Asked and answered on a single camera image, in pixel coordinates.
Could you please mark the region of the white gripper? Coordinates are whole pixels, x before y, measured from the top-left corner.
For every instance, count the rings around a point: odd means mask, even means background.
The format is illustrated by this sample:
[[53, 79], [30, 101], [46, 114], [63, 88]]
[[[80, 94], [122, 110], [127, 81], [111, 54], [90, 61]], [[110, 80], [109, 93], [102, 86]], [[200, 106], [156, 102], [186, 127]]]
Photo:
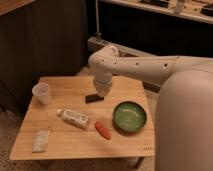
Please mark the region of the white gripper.
[[98, 82], [96, 79], [93, 80], [93, 83], [96, 92], [95, 94], [105, 99], [111, 90], [112, 83], [111, 82], [101, 83]]

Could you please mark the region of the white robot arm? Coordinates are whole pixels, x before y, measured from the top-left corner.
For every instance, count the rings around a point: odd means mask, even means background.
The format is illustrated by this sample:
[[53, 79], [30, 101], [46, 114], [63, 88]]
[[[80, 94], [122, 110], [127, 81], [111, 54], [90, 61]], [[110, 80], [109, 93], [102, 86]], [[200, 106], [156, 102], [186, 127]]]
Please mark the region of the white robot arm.
[[155, 110], [155, 171], [213, 171], [213, 58], [122, 57], [113, 45], [88, 60], [98, 94], [114, 74], [160, 88]]

